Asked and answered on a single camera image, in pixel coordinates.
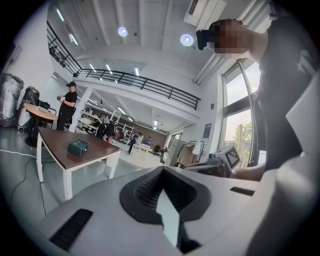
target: white pillar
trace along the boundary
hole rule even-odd
[[[110,117],[110,120],[112,120],[112,118],[114,118],[115,113],[116,113],[116,111],[114,110],[111,117]]]
[[[74,133],[75,130],[76,130],[76,126],[78,124],[78,119],[81,117],[81,113],[82,113],[82,110],[84,110],[85,106],[86,106],[86,103],[90,97],[92,93],[92,88],[87,88],[84,92],[84,94],[82,95],[82,98],[73,114],[73,117],[72,117],[72,124],[70,125],[69,127],[69,131]]]

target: camera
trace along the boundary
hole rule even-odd
[[[58,95],[56,99],[61,102],[61,99],[65,100],[65,96]]]
[[[207,29],[200,29],[196,33],[196,40],[198,42],[198,48],[202,51],[208,42],[214,42],[215,36],[214,31],[210,31]]]

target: man in black shirt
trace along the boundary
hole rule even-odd
[[[120,139],[122,132],[118,130],[116,123],[109,121],[109,123],[103,123],[96,131],[96,136],[105,142],[112,144],[112,138]]]
[[[61,107],[59,110],[59,119],[56,125],[56,129],[59,131],[64,131],[65,123],[71,117],[72,110],[77,101],[76,83],[71,81],[67,83],[66,86],[69,87],[69,92],[64,96],[65,99],[61,99]]]
[[[217,54],[250,58],[259,63],[261,71],[253,110],[258,150],[266,151],[266,162],[234,169],[230,177],[235,179],[260,181],[264,172],[302,152],[286,114],[319,68],[319,53],[297,20],[279,8],[273,16],[277,19],[266,33],[250,30],[235,19],[218,20],[209,28],[208,44]]]

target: black cap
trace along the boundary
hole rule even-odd
[[[67,83],[66,86],[71,87],[71,86],[76,86],[76,83],[74,81],[71,81],[70,83]]]

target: hand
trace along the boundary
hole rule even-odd
[[[249,180],[259,182],[265,172],[265,163],[253,167],[235,168],[232,170],[230,179]]]

